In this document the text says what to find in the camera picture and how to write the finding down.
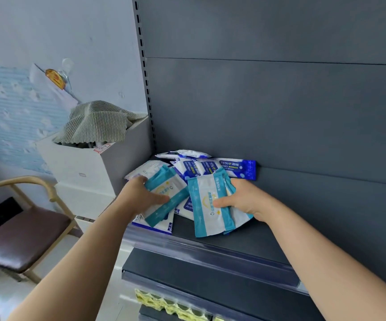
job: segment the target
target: brown chair seat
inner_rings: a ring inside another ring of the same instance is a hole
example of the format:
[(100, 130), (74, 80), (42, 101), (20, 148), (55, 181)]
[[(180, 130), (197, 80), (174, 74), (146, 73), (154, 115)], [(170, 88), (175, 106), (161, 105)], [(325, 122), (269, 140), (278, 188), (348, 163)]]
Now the brown chair seat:
[(41, 207), (31, 207), (0, 226), (0, 266), (23, 273), (30, 268), (71, 220)]

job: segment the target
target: floor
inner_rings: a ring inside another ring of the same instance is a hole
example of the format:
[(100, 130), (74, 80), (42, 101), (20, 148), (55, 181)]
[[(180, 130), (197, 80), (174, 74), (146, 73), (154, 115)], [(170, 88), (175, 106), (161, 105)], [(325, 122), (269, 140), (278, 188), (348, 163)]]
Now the floor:
[[(53, 251), (36, 267), (35, 272), (44, 277), (77, 242), (78, 238), (67, 235)], [(121, 267), (130, 250), (121, 249), (108, 284), (97, 321), (137, 321), (140, 305), (135, 300), (132, 288), (123, 284)], [(0, 320), (8, 315), (34, 288), (31, 281), (16, 282), (0, 270)]]

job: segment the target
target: chair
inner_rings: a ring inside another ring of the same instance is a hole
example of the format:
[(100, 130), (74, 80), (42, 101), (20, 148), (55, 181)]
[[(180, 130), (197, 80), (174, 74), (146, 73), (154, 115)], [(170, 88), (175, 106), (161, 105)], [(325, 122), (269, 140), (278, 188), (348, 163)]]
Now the chair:
[[(38, 207), (16, 186), (16, 183), (35, 183), (43, 186), (51, 202), (56, 202), (64, 214)], [(30, 208), (15, 215), (0, 226), (0, 268), (17, 281), (24, 275), (34, 283), (40, 282), (33, 269), (76, 226), (74, 215), (59, 198), (53, 186), (35, 176), (23, 176), (0, 181), (9, 186)]]

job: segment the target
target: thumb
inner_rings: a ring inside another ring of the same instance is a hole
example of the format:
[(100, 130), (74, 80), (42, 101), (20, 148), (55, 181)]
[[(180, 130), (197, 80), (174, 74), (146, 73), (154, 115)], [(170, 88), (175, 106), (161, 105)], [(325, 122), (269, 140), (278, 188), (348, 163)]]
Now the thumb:
[(234, 206), (234, 200), (235, 200), (234, 195), (221, 197), (221, 198), (214, 199), (213, 205), (216, 208)]
[(161, 194), (151, 194), (151, 200), (153, 202), (153, 205), (163, 205), (169, 201), (169, 196), (161, 195)]

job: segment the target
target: hand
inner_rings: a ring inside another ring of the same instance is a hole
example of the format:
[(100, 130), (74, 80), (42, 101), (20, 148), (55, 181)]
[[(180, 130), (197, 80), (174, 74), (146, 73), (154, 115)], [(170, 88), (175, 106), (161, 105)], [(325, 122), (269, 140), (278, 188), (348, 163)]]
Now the hand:
[(131, 220), (147, 210), (151, 205), (163, 205), (169, 201), (169, 196), (149, 192), (144, 183), (147, 177), (139, 176), (131, 179), (121, 190), (115, 200), (116, 205), (127, 205), (132, 214)]
[(231, 196), (214, 199), (214, 207), (234, 206), (245, 213), (253, 214), (257, 220), (266, 222), (270, 211), (282, 205), (277, 199), (245, 179), (231, 178), (230, 181), (236, 192)]

